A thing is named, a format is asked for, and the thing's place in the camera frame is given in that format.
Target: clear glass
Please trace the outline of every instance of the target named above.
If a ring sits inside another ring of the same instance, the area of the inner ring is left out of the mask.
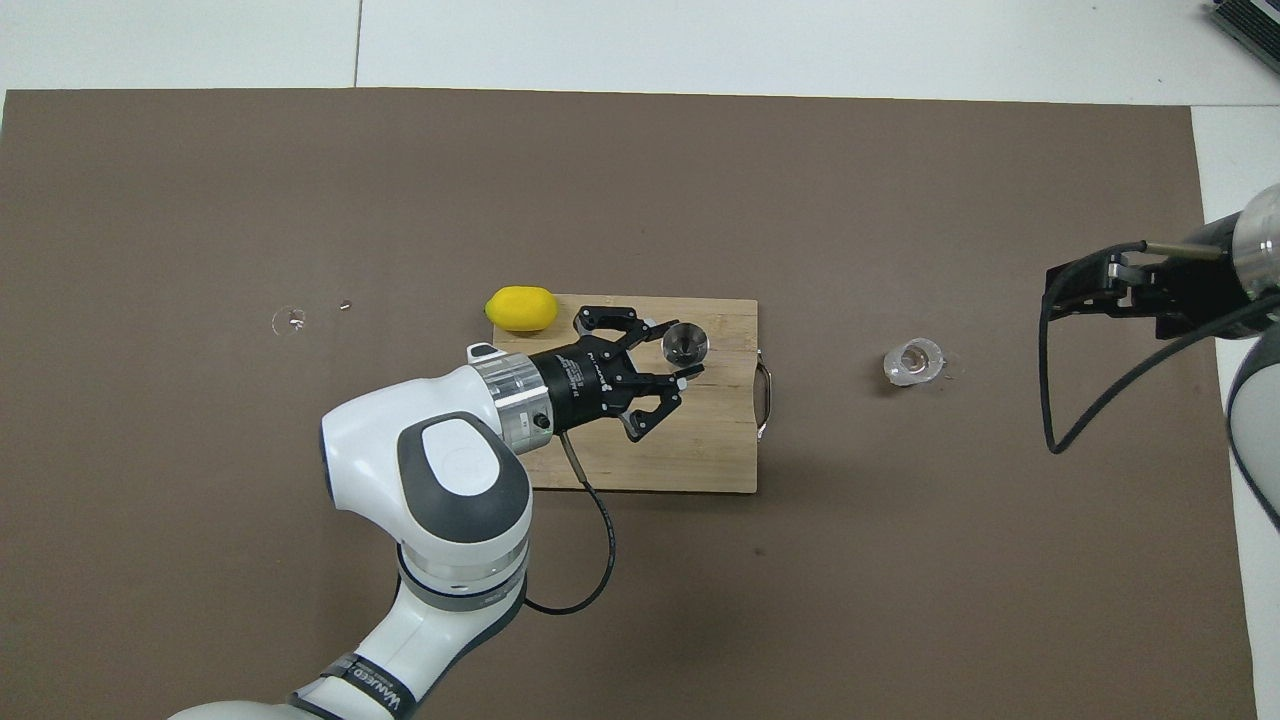
[[[271,316],[271,331],[278,336],[291,336],[302,329],[307,323],[307,314],[302,307],[285,305]]]
[[[925,337],[905,342],[884,354],[884,377],[899,387],[927,383],[942,374],[946,356]]]

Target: brown table surface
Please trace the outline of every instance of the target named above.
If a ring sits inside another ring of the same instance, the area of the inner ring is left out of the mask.
[[[0,715],[280,701],[355,647],[394,556],[329,507],[317,421],[529,283],[758,299],[759,492],[611,495],[602,600],[424,716],[1253,715],[1211,347],[1065,456],[1038,424],[1044,269],[1201,223],[1185,108],[10,92],[0,197]],[[1060,423],[1157,346],[1060,325]],[[965,374],[888,387],[914,336]],[[530,594],[590,589],[602,534],[539,493]]]

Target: cable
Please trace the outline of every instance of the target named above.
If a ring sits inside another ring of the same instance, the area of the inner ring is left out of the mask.
[[[600,509],[600,518],[604,519],[604,532],[609,536],[609,562],[604,566],[604,575],[600,577],[600,583],[595,585],[591,594],[586,596],[586,600],[579,602],[577,605],[571,605],[568,607],[547,607],[545,605],[539,605],[532,600],[525,597],[525,605],[548,615],[572,615],[579,610],[585,609],[588,605],[595,602],[595,598],[600,597],[604,592],[604,585],[609,584],[609,577],[613,575],[613,564],[618,557],[618,538],[613,534],[613,519],[609,518],[609,511],[604,507],[604,501],[591,487],[591,483],[586,480],[586,473],[582,470],[582,464],[577,461],[577,454],[573,452],[573,445],[568,441],[568,432],[563,432],[559,436],[561,446],[564,447],[564,457],[568,457],[570,466],[573,468],[573,474],[577,475],[577,482],[582,483],[586,492],[595,501],[595,506]]]
[[[1185,336],[1170,342],[1165,347],[1161,347],[1153,352],[1149,357],[1139,363],[1132,370],[1120,377],[1116,382],[1111,383],[1093,405],[1080,415],[1080,418],[1071,425],[1071,429],[1062,436],[1061,441],[1056,441],[1053,437],[1053,411],[1050,407],[1048,397],[1048,323],[1050,315],[1053,311],[1053,302],[1057,300],[1057,295],[1062,291],[1062,287],[1073,277],[1078,275],[1088,263],[1096,260],[1100,256],[1114,255],[1119,252],[1142,252],[1147,249],[1146,242],[1132,242],[1125,245],[1115,245],[1097,252],[1085,255],[1084,258],[1076,260],[1075,263],[1068,265],[1050,284],[1048,290],[1044,291],[1044,297],[1041,300],[1041,315],[1039,315],[1039,389],[1041,389],[1041,420],[1044,424],[1044,445],[1048,446],[1048,451],[1053,455],[1059,455],[1075,442],[1076,436],[1084,430],[1084,428],[1107,406],[1115,396],[1133,384],[1134,380],[1140,378],[1147,370],[1151,370],[1156,365],[1164,363],[1172,355],[1190,347],[1192,345],[1204,340],[1206,337],[1215,336],[1231,325],[1242,322],[1252,320],[1272,310],[1280,309],[1280,296],[1265,297],[1262,300],[1256,300],[1238,310],[1228,313],[1221,318],[1201,325],[1194,331],[1187,333]]]

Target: lemon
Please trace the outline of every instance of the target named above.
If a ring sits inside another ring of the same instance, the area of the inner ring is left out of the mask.
[[[548,328],[556,320],[556,296],[545,287],[507,286],[484,304],[484,314],[499,328],[526,333]]]

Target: white table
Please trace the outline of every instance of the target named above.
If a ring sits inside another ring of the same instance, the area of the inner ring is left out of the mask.
[[[1280,76],[1212,27],[1198,0],[618,5],[5,0],[0,88],[410,86],[1190,105],[1206,219],[1280,182]],[[1217,345],[1224,397],[1248,345]],[[1233,477],[1258,716],[1280,720],[1280,534],[1234,468]]]

